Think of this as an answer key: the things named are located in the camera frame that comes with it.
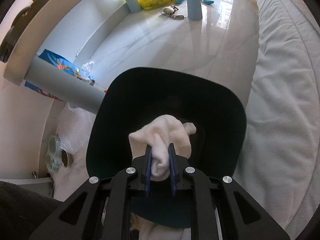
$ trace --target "marble floor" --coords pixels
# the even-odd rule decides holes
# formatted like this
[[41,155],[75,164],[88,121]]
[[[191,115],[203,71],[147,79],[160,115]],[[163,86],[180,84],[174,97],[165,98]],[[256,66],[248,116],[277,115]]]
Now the marble floor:
[[[187,2],[176,14],[187,16]],[[258,54],[256,0],[202,4],[202,21],[171,20],[160,9],[129,14],[93,55],[91,74],[107,88],[123,71],[149,66],[197,75],[230,88],[247,104]],[[64,201],[84,181],[87,144],[70,168],[53,174],[56,199]]]

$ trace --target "white bedsheet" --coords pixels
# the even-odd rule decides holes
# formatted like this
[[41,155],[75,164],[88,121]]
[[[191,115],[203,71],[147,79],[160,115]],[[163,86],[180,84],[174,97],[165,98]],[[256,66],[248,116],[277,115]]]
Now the white bedsheet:
[[257,4],[258,60],[234,178],[295,239],[320,203],[319,28],[302,0]]

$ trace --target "white wall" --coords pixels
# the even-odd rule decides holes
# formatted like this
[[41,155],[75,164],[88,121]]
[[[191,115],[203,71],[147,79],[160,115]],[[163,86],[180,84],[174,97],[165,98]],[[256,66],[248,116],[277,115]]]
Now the white wall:
[[[13,19],[32,0],[16,0],[0,24],[0,42]],[[0,62],[0,178],[28,179],[38,170],[44,125],[53,99],[9,83]]]
[[125,0],[82,0],[52,30],[39,49],[51,50],[71,62],[90,37]]

